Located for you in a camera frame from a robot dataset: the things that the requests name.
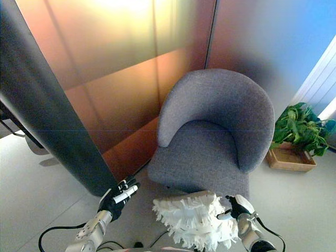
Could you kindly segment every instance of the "wooden planter box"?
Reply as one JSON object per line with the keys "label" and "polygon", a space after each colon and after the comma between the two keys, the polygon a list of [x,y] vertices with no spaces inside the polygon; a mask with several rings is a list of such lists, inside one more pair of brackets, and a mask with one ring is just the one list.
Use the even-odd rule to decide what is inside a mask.
{"label": "wooden planter box", "polygon": [[273,169],[307,172],[316,166],[309,153],[294,150],[290,143],[283,143],[278,148],[269,150],[266,159]]}

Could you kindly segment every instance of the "orange wall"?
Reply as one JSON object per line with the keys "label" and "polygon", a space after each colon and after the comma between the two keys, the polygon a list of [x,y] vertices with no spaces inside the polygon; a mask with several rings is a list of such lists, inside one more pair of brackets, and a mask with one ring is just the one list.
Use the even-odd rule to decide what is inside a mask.
{"label": "orange wall", "polygon": [[16,1],[117,178],[151,157],[165,96],[204,67],[214,2]]}

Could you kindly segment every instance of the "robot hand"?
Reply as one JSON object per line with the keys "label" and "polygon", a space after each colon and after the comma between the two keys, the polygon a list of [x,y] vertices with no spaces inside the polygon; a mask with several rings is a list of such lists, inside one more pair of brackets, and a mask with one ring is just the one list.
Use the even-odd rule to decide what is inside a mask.
{"label": "robot hand", "polygon": [[217,218],[222,220],[234,218],[237,220],[238,237],[242,240],[241,242],[243,243],[246,251],[277,251],[273,244],[264,238],[262,232],[258,229],[255,220],[257,220],[264,229],[278,236],[282,240],[284,247],[283,252],[285,251],[286,245],[283,238],[264,226],[257,212],[254,210],[253,206],[247,199],[239,194],[234,197],[226,196],[226,198],[230,201],[232,209],[226,211],[225,213],[219,214]]}
{"label": "robot hand", "polygon": [[107,225],[118,219],[126,202],[133,196],[140,184],[134,176],[128,176],[116,188],[110,188],[99,202],[98,212],[78,232],[66,252],[94,252],[103,241]]}
{"label": "robot hand", "polygon": [[98,212],[109,211],[112,214],[111,221],[118,219],[126,202],[136,194],[139,187],[140,183],[136,182],[134,176],[128,176],[118,187],[108,189],[99,202]]}

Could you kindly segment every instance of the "white feathers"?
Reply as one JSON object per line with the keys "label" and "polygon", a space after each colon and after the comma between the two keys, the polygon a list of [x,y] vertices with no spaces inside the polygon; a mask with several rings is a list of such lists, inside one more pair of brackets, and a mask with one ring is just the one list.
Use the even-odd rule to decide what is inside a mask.
{"label": "white feathers", "polygon": [[237,222],[234,219],[219,220],[225,211],[220,197],[210,191],[202,191],[178,197],[154,200],[153,211],[157,221],[168,226],[169,236],[175,243],[183,241],[183,247],[197,250],[216,250],[218,242],[227,248],[237,238]]}

